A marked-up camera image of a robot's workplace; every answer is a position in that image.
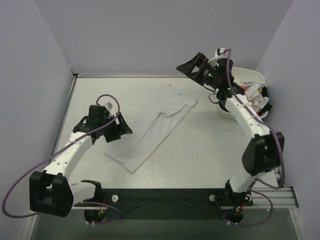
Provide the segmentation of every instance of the black bracket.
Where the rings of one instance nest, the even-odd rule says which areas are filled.
[[[31,174],[29,198],[32,211],[59,217],[67,216],[74,202],[67,178],[61,173],[52,175],[45,171]]]
[[[277,132],[276,136],[281,150],[283,150],[285,137],[281,132]],[[280,166],[279,151],[274,137],[271,134],[255,135],[242,155],[242,164],[247,173],[252,176],[262,172],[270,172]]]
[[[91,105],[89,107],[88,116],[82,118],[82,120],[73,128],[73,132],[88,133],[109,123],[114,118],[115,116],[110,117],[110,113],[105,106]],[[114,121],[109,126],[92,133],[92,143],[94,144],[101,136],[104,136],[107,143],[109,143],[120,139],[123,134],[133,133],[121,112],[119,113],[117,120],[119,124]]]

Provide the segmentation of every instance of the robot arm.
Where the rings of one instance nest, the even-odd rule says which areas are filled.
[[[265,125],[259,124],[252,114],[259,116],[251,107],[245,96],[244,90],[234,83],[231,75],[233,61],[229,61],[229,78],[231,87],[236,96],[246,105],[250,114],[234,96],[227,78],[227,58],[226,49],[218,48],[215,57],[208,59],[202,53],[198,53],[193,59],[176,69],[192,79],[196,83],[212,87],[219,100],[219,106],[226,112],[230,112],[244,131],[249,144],[242,155],[242,166],[238,173],[226,183],[226,190],[232,196],[234,193],[244,193],[254,185],[267,172],[280,166],[280,158],[276,147],[275,139],[270,134],[270,129]],[[284,136],[278,132],[277,138],[281,148],[284,147]]]
[[[105,106],[91,105],[85,116],[73,129],[67,144],[72,146],[52,160],[41,172],[34,171],[29,178],[30,209],[60,217],[65,217],[73,205],[91,199],[102,202],[102,187],[99,182],[82,180],[71,186],[68,181],[76,165],[96,140],[104,136],[107,143],[121,138],[123,134],[132,134],[119,113],[117,120],[110,125],[78,140],[81,136],[111,122],[115,117]]]

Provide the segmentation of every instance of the gray wall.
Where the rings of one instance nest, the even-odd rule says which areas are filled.
[[[293,0],[35,0],[75,73],[178,75],[232,47],[255,69]]]
[[[310,240],[320,235],[319,10],[319,0],[295,0],[257,68],[269,84],[270,121],[285,136],[286,182]]]
[[[73,81],[33,0],[0,0],[0,199],[27,169],[53,151]],[[7,209],[29,211],[28,179]],[[0,214],[0,239],[20,239],[24,219]]]

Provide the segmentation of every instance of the screw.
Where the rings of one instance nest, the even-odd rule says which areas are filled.
[[[112,195],[111,197],[112,202],[116,203],[119,200],[119,197],[117,195]]]
[[[213,195],[213,194],[211,194],[211,195],[209,196],[209,200],[210,200],[210,202],[214,202],[214,201],[216,200],[216,196]]]

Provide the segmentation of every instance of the cable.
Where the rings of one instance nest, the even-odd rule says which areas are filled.
[[[213,94],[213,93],[209,94],[209,96],[208,96],[209,101],[212,102],[213,104],[219,104],[219,99],[218,99],[218,98],[217,98],[218,101],[215,102],[215,101],[212,101],[212,100],[211,100],[210,96],[216,96],[215,94]]]
[[[285,175],[285,163],[284,163],[284,157],[283,157],[283,153],[282,153],[282,149],[281,149],[281,145],[280,145],[280,142],[278,140],[278,137],[277,137],[277,134],[276,132],[273,130],[273,128],[265,123],[264,121],[260,120],[259,118],[257,118],[254,113],[252,113],[250,111],[250,109],[240,100],[240,98],[236,95],[235,93],[235,90],[234,88],[232,87],[232,84],[231,84],[231,80],[230,80],[230,70],[229,70],[229,66],[230,66],[230,56],[231,56],[231,51],[232,49],[229,48],[229,49],[226,49],[225,50],[226,52],[228,52],[228,57],[227,57],[227,61],[226,61],[226,77],[227,77],[227,80],[228,80],[228,85],[229,85],[229,88],[232,92],[232,95],[235,97],[235,99],[238,100],[238,102],[248,111],[248,113],[253,117],[254,120],[256,120],[259,124],[262,124],[264,126],[266,126],[267,128],[270,129],[270,133],[272,134],[273,138],[274,138],[274,141],[275,141],[275,144],[276,144],[276,147],[277,147],[277,150],[278,150],[278,154],[279,154],[279,159],[280,159],[280,165],[281,165],[281,182],[279,184],[279,186],[272,186],[260,179],[256,179],[256,181],[268,186],[269,188],[272,188],[272,189],[280,189],[284,184],[285,184],[285,178],[286,178],[286,175]]]
[[[75,142],[78,142],[79,140],[83,139],[84,137],[89,136],[90,134],[95,133],[95,132],[97,132],[97,131],[99,131],[99,130],[101,130],[101,129],[107,127],[107,126],[109,126],[110,124],[112,124],[112,123],[116,120],[116,118],[117,118],[117,117],[119,116],[119,114],[120,114],[120,104],[119,104],[118,100],[117,100],[114,96],[112,96],[112,95],[103,94],[103,95],[99,96],[98,99],[96,100],[96,103],[97,103],[97,104],[98,104],[99,99],[102,98],[102,97],[110,97],[110,98],[112,98],[112,99],[115,101],[115,103],[116,103],[116,105],[117,105],[117,107],[118,107],[118,111],[117,111],[117,113],[115,114],[114,118],[113,118],[110,122],[108,122],[107,124],[105,124],[105,125],[103,125],[103,126],[101,126],[101,127],[98,127],[98,128],[96,128],[96,129],[94,129],[94,130],[92,130],[92,131],[89,131],[89,132],[83,134],[82,136],[78,137],[75,141],[73,141],[73,142],[71,142],[70,144],[66,145],[65,147],[63,147],[62,149],[60,149],[59,151],[57,151],[55,154],[53,154],[52,156],[50,156],[49,158],[47,158],[47,159],[39,162],[37,165],[35,165],[34,167],[32,167],[32,168],[30,168],[28,171],[26,171],[24,174],[22,174],[22,176],[20,176],[20,177],[12,184],[12,186],[11,186],[11,187],[9,188],[9,190],[6,192],[6,194],[5,194],[5,196],[4,196],[3,200],[2,200],[1,209],[2,209],[2,212],[3,212],[4,215],[6,215],[6,216],[9,217],[9,218],[13,218],[13,219],[23,219],[23,218],[28,218],[28,217],[35,216],[35,215],[39,214],[39,212],[34,212],[34,213],[26,214],[26,215],[13,215],[13,214],[8,213],[7,210],[6,210],[6,202],[7,202],[7,199],[8,199],[8,197],[9,197],[10,193],[11,193],[12,190],[17,186],[17,184],[18,184],[23,178],[25,178],[29,173],[31,173],[33,170],[35,170],[36,168],[40,167],[42,164],[45,164],[46,162],[52,160],[53,158],[55,158],[55,157],[58,156],[59,154],[63,153],[65,150],[67,150],[67,149],[70,148],[73,144],[75,144]]]
[[[212,89],[210,89],[210,88],[206,87],[205,85],[203,85],[203,87],[204,87],[205,89],[207,89],[207,90],[209,90],[209,91],[213,92],[213,94],[216,94],[216,91],[215,91],[215,90],[212,90]]]
[[[206,87],[205,85],[203,85],[203,87],[204,87],[205,89],[209,90],[210,92],[213,92],[213,93],[209,94],[209,96],[208,96],[209,101],[212,102],[213,104],[218,104],[218,103],[220,102],[220,100],[219,100],[217,97],[216,97],[216,98],[218,99],[217,102],[212,101],[211,98],[210,98],[210,96],[216,96],[216,91],[215,91],[215,90],[212,90],[212,89],[210,89],[210,88],[208,88],[208,87]]]
[[[231,223],[232,225],[239,226],[239,227],[255,227],[255,226],[259,226],[259,225],[265,224],[266,222],[268,222],[271,219],[272,214],[274,212],[274,205],[273,205],[271,199],[269,197],[267,197],[266,195],[264,195],[263,193],[261,193],[261,192],[254,191],[252,189],[251,189],[251,192],[253,192],[255,194],[259,194],[259,195],[265,197],[269,201],[269,203],[270,203],[270,212],[269,212],[268,217],[265,220],[262,220],[262,221],[259,221],[259,222],[256,222],[256,223],[234,223],[232,221],[229,221],[228,223]],[[224,219],[226,218],[227,212],[228,211],[225,211],[223,213],[222,217]]]

